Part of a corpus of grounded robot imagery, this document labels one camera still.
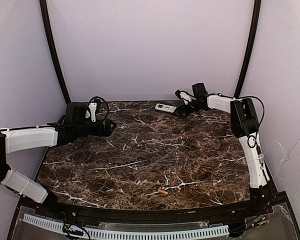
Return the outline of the white remote control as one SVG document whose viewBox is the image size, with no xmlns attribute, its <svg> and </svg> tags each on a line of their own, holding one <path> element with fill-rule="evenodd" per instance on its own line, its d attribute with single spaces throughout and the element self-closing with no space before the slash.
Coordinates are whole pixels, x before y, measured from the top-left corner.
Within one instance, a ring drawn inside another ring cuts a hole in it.
<svg viewBox="0 0 300 240">
<path fill-rule="evenodd" d="M 173 114 L 176 111 L 177 107 L 172 106 L 172 105 L 163 104 L 163 103 L 157 103 L 155 105 L 155 109 L 157 111 L 162 111 L 162 112 Z"/>
</svg>

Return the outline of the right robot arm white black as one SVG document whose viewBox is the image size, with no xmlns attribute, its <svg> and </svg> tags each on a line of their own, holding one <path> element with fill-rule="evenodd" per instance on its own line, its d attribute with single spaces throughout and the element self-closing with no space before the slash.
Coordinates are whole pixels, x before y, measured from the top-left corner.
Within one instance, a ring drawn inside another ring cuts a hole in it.
<svg viewBox="0 0 300 240">
<path fill-rule="evenodd" d="M 230 114 L 232 134 L 239 140 L 247 162 L 250 178 L 250 198 L 265 200 L 270 196 L 269 181 L 265 157 L 259 138 L 261 121 L 253 103 L 253 97 L 235 98 L 221 93 L 208 93 L 203 83 L 192 86 L 193 94 L 177 90 L 175 95 L 184 103 L 173 114 L 181 119 L 194 112 L 219 110 Z"/>
</svg>

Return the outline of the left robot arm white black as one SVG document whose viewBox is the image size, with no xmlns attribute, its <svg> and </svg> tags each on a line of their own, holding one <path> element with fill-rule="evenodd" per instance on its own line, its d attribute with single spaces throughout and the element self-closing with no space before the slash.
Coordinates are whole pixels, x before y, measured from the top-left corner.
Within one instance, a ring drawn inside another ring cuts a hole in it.
<svg viewBox="0 0 300 240">
<path fill-rule="evenodd" d="M 7 164 L 7 155 L 23 150 L 64 146 L 78 138 L 108 137 L 116 123 L 107 116 L 97 119 L 99 101 L 71 102 L 58 122 L 21 128 L 0 128 L 0 185 L 41 205 L 49 205 L 57 196 Z"/>
</svg>

